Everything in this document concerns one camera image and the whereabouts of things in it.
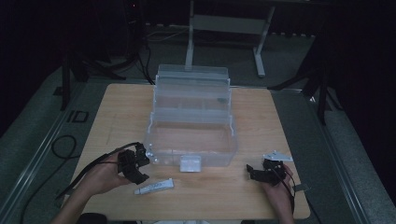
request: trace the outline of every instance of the gray carpet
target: gray carpet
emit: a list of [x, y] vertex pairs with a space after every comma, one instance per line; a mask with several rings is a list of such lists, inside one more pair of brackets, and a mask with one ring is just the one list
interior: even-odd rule
[[[312, 43], [312, 39], [305, 37], [269, 36], [262, 54], [267, 76], [260, 78], [256, 76], [249, 44], [238, 44], [233, 41], [230, 43], [224, 40], [202, 41], [202, 39], [207, 40], [207, 35], [199, 36], [196, 41], [194, 65], [228, 67], [232, 85], [254, 87], [275, 85], [293, 77]], [[176, 40], [150, 42], [149, 45], [151, 57], [148, 69], [152, 77], [161, 63], [184, 63], [187, 49], [185, 36], [181, 35]], [[143, 60], [146, 61], [147, 57], [148, 52], [142, 49]], [[138, 65], [119, 71], [119, 74], [127, 77], [127, 80], [123, 81], [125, 83], [146, 82], [143, 80]], [[51, 130], [52, 124], [59, 123], [54, 138], [72, 134], [77, 139], [75, 153], [78, 154], [83, 149], [106, 86], [111, 82], [115, 80], [102, 76], [92, 76], [88, 83], [73, 82], [76, 100], [64, 112], [59, 111], [61, 98], [52, 95], [55, 88], [61, 85], [60, 71], [51, 75], [43, 83], [42, 88], [32, 98], [20, 117], [0, 139], [1, 202], [4, 202], [11, 193], [20, 173], [37, 149], [49, 147], [40, 146], [40, 144]], [[290, 88], [300, 89], [303, 85], [302, 81]], [[326, 130], [330, 133], [326, 136], [322, 130], [323, 127], [318, 124], [315, 113], [312, 112], [315, 104], [309, 104], [308, 99], [295, 91], [274, 92], [273, 96], [299, 175], [303, 183], [310, 188], [306, 192], [306, 197], [312, 203], [322, 223], [356, 223], [354, 219], [356, 215], [351, 212], [343, 182], [340, 181], [340, 176], [334, 167], [331, 153], [333, 146], [329, 144], [329, 136], [334, 141], [333, 144], [338, 148], [337, 150], [348, 148], [348, 150], [340, 150], [344, 171], [350, 176], [370, 222], [392, 223], [396, 220], [394, 206], [389, 204], [389, 198], [384, 193], [380, 181], [375, 179], [375, 172], [369, 160], [364, 157], [359, 138], [353, 133], [353, 128], [350, 123], [347, 123], [343, 112], [326, 112], [328, 121]], [[89, 112], [87, 122], [67, 122], [66, 119], [72, 110]], [[62, 152], [64, 155], [72, 148], [72, 142], [70, 139], [62, 139], [56, 147], [60, 150], [59, 153]], [[357, 153], [363, 156], [354, 157], [353, 155]], [[37, 193], [26, 209], [24, 223], [47, 223], [57, 213], [60, 204], [53, 199], [70, 182], [77, 162], [77, 159], [68, 161], [57, 175]], [[55, 158], [50, 151], [45, 155], [34, 181], [21, 197], [21, 201], [17, 203], [8, 223], [19, 223], [22, 208], [29, 197], [61, 163], [62, 160]], [[368, 172], [356, 172], [357, 169]], [[276, 223], [276, 221], [257, 221], [257, 223]], [[318, 219], [312, 213], [310, 218], [300, 220], [298, 223], [318, 223]]]

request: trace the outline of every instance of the clear plastic storage box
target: clear plastic storage box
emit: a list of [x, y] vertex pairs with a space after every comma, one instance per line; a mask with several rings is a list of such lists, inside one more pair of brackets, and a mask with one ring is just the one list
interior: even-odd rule
[[227, 68], [161, 64], [144, 145], [153, 163], [228, 166], [237, 137]]

